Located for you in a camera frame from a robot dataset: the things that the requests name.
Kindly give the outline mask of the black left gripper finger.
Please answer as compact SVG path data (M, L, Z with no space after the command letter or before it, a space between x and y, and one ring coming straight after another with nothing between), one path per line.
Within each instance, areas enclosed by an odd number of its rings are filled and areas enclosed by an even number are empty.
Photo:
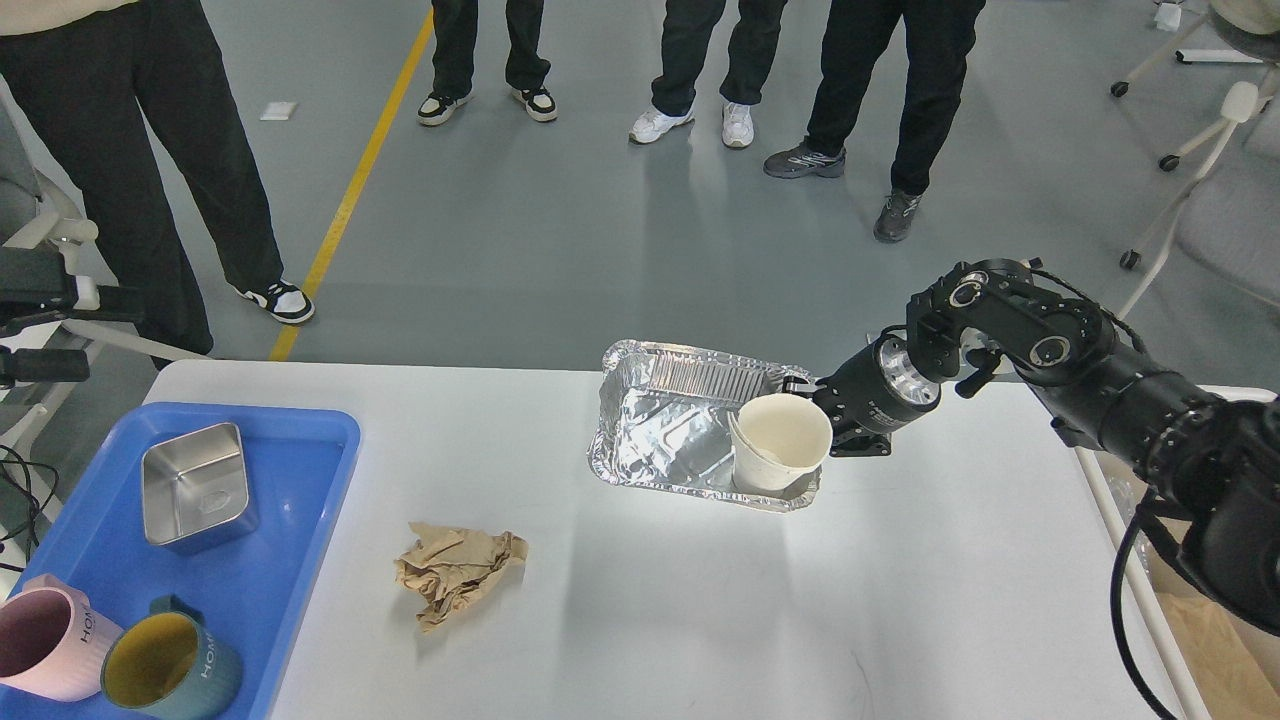
M145 302L131 288L97 284L67 270L63 255L1 249L1 324L40 325L65 319L142 322Z
M84 351L59 348L1 348L1 388L20 383L83 382L90 378Z

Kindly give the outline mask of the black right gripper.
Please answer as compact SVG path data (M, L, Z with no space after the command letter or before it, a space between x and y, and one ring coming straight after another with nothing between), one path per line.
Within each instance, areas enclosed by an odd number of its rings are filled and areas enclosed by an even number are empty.
M914 368L906 341L882 334L833 374L819 379L786 375L782 391L813 395L829 419L833 457L891 454L891 434L938 407L941 384Z

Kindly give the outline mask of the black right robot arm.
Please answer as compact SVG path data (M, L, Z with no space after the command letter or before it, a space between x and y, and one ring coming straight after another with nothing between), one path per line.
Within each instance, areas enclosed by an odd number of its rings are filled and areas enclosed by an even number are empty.
M790 378L783 388L820 409L835 434L832 456L872 456L937 407L943 382L970 398L1009 363L1066 446L1121 459L1147 491L1114 561L1111 623L1126 674L1167 719L1126 641L1129 553L1144 534L1184 582L1277 633L1277 402L1229 401L1192 384L1079 290L1038 287L1041 273L1036 259L959 263L913 295L905 323L886 327L837 372L809 386Z

